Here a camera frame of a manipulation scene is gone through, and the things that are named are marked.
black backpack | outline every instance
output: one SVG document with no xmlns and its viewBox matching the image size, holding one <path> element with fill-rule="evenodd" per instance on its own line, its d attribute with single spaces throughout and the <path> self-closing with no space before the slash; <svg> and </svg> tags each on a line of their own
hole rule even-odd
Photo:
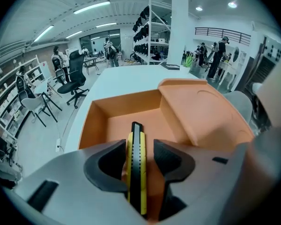
<svg viewBox="0 0 281 225">
<path fill-rule="evenodd" d="M 108 54 L 109 54 L 109 58 L 111 58 L 111 59 L 114 59 L 114 56 L 116 55 L 116 53 L 114 52 L 112 47 L 108 48 Z"/>
</svg>

black slot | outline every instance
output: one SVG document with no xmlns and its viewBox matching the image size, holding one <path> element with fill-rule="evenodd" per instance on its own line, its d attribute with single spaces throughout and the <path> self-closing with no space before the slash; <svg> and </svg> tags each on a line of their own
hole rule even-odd
<svg viewBox="0 0 281 225">
<path fill-rule="evenodd" d="M 42 212 L 57 186 L 58 183 L 56 182 L 44 181 L 42 185 L 30 197 L 27 203 L 35 210 Z"/>
<path fill-rule="evenodd" d="M 222 157 L 214 157 L 212 160 L 217 163 L 223 163 L 223 164 L 227 164 L 227 162 L 228 162 L 228 159 L 225 159 Z"/>
</svg>

white pillar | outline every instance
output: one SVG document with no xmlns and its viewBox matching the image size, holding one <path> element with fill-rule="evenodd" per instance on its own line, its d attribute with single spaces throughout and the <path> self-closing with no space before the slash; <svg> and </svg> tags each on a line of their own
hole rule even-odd
<svg viewBox="0 0 281 225">
<path fill-rule="evenodd" d="M 172 20 L 167 64 L 181 64 L 187 39 L 187 25 L 188 0 L 172 0 Z"/>
</svg>

black shirt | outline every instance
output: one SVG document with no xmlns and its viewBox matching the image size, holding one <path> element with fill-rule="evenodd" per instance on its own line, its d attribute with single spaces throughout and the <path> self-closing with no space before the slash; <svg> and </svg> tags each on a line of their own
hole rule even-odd
<svg viewBox="0 0 281 225">
<path fill-rule="evenodd" d="M 219 58 L 222 58 L 224 52 L 226 52 L 226 45 L 222 41 L 220 41 L 219 42 L 219 51 L 217 52 Z"/>
</svg>

backpack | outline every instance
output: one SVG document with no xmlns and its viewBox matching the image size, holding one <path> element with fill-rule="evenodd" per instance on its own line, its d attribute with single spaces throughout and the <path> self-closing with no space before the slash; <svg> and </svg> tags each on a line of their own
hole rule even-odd
<svg viewBox="0 0 281 225">
<path fill-rule="evenodd" d="M 218 51 L 219 51 L 219 42 L 217 42 L 214 47 L 214 52 L 217 53 Z"/>
<path fill-rule="evenodd" d="M 114 52 L 114 50 L 112 49 L 112 47 L 110 46 L 109 48 L 108 48 L 108 55 L 109 55 L 109 57 L 111 58 L 111 59 L 114 59 L 114 56 L 116 55 L 116 53 Z"/>
</svg>

